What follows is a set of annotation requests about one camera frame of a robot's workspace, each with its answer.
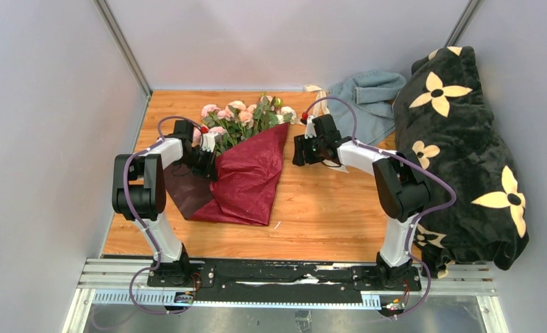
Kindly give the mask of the dark red wrapping paper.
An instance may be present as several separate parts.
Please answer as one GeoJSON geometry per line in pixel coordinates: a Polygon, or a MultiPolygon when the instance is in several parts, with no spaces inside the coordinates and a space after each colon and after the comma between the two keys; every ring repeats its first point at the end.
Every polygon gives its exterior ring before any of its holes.
{"type": "Polygon", "coordinates": [[[194,175],[174,162],[165,187],[189,221],[268,226],[284,163],[289,124],[274,126],[228,149],[216,159],[217,180],[194,175]]]}

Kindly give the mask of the white rose stem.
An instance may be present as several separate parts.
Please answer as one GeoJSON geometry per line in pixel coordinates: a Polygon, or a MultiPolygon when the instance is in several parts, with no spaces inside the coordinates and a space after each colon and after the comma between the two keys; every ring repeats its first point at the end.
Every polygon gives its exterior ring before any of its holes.
{"type": "Polygon", "coordinates": [[[276,120],[277,124],[296,124],[298,121],[298,117],[296,111],[293,108],[289,106],[283,106],[276,111],[276,120]]]}

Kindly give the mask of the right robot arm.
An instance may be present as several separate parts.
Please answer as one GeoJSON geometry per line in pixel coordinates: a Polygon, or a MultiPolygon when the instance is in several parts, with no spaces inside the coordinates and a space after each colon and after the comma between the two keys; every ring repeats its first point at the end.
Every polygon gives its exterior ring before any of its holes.
{"type": "Polygon", "coordinates": [[[294,137],[293,164],[321,163],[346,172],[356,168],[373,176],[378,200],[387,215],[387,228],[376,263],[352,274],[358,290],[397,290],[409,287],[417,278],[411,257],[415,230],[413,219],[427,208],[429,181],[416,164],[397,151],[365,148],[351,137],[343,137],[329,114],[304,116],[305,132],[294,137]]]}

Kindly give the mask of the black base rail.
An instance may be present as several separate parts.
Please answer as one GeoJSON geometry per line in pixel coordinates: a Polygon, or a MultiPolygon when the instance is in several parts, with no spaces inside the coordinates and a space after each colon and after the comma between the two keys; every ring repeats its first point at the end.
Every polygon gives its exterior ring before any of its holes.
{"type": "Polygon", "coordinates": [[[390,273],[374,263],[280,261],[265,259],[192,258],[189,275],[161,264],[149,273],[150,287],[198,287],[198,301],[340,305],[362,302],[362,292],[379,294],[420,291],[413,266],[390,273]]]}

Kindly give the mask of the cream printed ribbon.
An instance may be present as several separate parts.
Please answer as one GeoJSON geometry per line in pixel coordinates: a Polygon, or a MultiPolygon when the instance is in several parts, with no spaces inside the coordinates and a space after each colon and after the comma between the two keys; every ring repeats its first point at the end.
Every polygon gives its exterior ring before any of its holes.
{"type": "MultiPolygon", "coordinates": [[[[323,97],[327,97],[327,91],[324,88],[319,87],[317,85],[304,85],[303,86],[303,91],[304,92],[315,93],[316,94],[315,100],[319,100],[319,99],[322,99],[323,97]]],[[[330,110],[328,108],[327,100],[316,102],[314,104],[314,107],[313,107],[312,111],[310,112],[310,114],[312,114],[313,116],[321,116],[321,115],[324,115],[324,114],[330,114],[330,110]]],[[[335,170],[335,171],[340,171],[340,172],[343,172],[343,173],[348,173],[348,170],[345,166],[342,166],[342,165],[339,165],[337,163],[331,162],[330,160],[324,160],[321,163],[329,169],[332,169],[332,170],[335,170]]]]}

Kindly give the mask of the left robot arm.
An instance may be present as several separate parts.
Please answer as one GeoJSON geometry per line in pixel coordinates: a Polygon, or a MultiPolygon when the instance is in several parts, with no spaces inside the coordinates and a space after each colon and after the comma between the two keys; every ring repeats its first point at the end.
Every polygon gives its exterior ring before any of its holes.
{"type": "Polygon", "coordinates": [[[222,135],[182,116],[174,129],[139,152],[115,157],[111,202],[115,213],[133,222],[153,251],[147,283],[150,287],[186,287],[200,284],[184,244],[165,214],[167,190],[164,170],[178,162],[209,180],[217,179],[216,147],[222,135]]]}

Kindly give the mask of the pink rose stem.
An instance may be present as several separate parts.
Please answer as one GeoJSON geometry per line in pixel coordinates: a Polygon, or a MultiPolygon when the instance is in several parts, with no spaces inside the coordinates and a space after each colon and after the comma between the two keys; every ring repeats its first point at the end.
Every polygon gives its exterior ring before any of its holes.
{"type": "Polygon", "coordinates": [[[256,107],[256,104],[246,105],[236,100],[222,108],[216,104],[207,104],[202,108],[202,125],[208,129],[209,133],[221,135],[221,141],[216,146],[218,154],[224,153],[253,135],[255,125],[253,116],[256,107]]]}

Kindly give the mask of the black flower-pattern blanket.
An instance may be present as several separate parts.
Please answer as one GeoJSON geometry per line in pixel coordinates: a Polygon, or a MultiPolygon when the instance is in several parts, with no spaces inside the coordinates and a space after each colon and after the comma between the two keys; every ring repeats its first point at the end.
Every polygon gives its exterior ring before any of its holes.
{"type": "Polygon", "coordinates": [[[454,205],[421,219],[414,244],[434,278],[452,264],[493,262],[509,269],[529,241],[527,200],[517,167],[484,100],[476,55],[446,46],[412,65],[392,108],[396,148],[412,152],[432,183],[431,205],[454,205]]]}

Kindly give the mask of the blue towel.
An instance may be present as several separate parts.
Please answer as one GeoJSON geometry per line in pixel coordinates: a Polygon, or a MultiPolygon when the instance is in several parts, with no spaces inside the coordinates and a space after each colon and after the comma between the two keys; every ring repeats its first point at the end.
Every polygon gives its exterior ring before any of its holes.
{"type": "Polygon", "coordinates": [[[372,69],[328,88],[328,109],[342,136],[376,146],[395,130],[390,101],[405,86],[399,73],[372,69]]]}

